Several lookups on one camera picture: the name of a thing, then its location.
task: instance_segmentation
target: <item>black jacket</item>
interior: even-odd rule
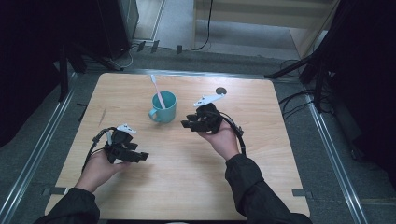
[[[233,191],[236,210],[247,217],[247,224],[311,224],[305,215],[291,213],[264,182],[257,164],[245,155],[226,161],[225,178]],[[97,223],[99,209],[95,196],[84,189],[70,189],[46,217],[35,222],[76,224]]]

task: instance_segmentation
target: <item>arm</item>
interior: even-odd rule
[[[303,218],[307,222],[296,221],[295,214],[265,183],[259,166],[239,153],[235,134],[228,123],[223,121],[216,134],[199,135],[226,160],[225,178],[233,191],[236,210],[247,217],[247,223],[311,223],[307,217],[307,220]]]
[[[35,223],[97,223],[100,211],[93,193],[111,176],[129,165],[129,162],[111,164],[104,151],[93,154],[75,187],[67,192],[46,217],[40,218]]]

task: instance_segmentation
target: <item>teal mug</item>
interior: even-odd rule
[[[170,91],[161,91],[161,97],[165,104],[165,109],[161,107],[157,93],[152,96],[152,109],[148,112],[148,116],[160,123],[169,123],[175,118],[177,98]]]

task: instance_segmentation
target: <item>person's left hand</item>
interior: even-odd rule
[[[128,161],[111,164],[103,150],[96,152],[88,160],[75,188],[85,189],[93,193],[99,186],[105,184],[111,176],[130,165],[131,163]]]

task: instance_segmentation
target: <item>hand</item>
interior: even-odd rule
[[[216,134],[198,134],[208,141],[226,161],[236,154],[239,154],[238,146],[236,144],[236,135],[233,132],[233,129],[230,127],[230,124],[228,124],[226,121],[223,121],[220,124],[219,131]]]
[[[131,163],[128,161],[111,164],[103,150],[96,152],[88,160],[75,188],[85,189],[93,193],[99,186],[105,184],[111,176],[130,165]]]

